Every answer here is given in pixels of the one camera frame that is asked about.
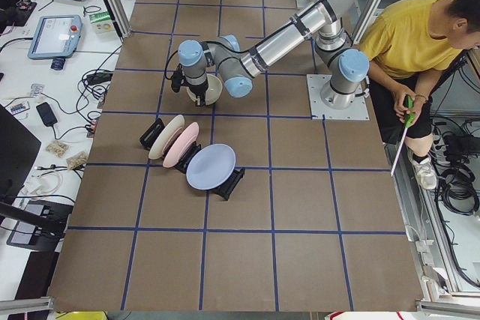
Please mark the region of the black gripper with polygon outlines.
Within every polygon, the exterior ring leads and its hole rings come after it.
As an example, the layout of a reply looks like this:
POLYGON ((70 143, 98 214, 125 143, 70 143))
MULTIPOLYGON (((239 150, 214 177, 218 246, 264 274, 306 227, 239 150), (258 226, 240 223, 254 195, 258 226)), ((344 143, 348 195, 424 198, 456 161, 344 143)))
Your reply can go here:
POLYGON ((208 83, 202 82, 201 84, 189 84, 188 90, 194 96, 195 104, 197 107, 202 107, 206 105, 206 92, 208 90, 208 83))

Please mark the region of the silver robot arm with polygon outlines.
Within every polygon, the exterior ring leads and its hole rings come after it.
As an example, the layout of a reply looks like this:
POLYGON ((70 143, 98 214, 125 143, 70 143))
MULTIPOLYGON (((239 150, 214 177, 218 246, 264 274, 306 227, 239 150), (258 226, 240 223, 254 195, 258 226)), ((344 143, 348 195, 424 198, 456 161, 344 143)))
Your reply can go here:
POLYGON ((197 106, 205 105, 209 88, 206 71, 214 66, 229 94, 244 97, 252 90, 256 76, 303 41, 314 39, 317 55, 331 71, 329 83, 321 90, 322 101, 333 109, 345 109, 370 67, 368 57, 350 45, 341 24, 353 2, 310 0, 286 24, 248 50, 241 50, 232 35, 216 41, 186 40, 178 48, 179 64, 171 88, 177 92, 184 86, 194 95, 197 106))

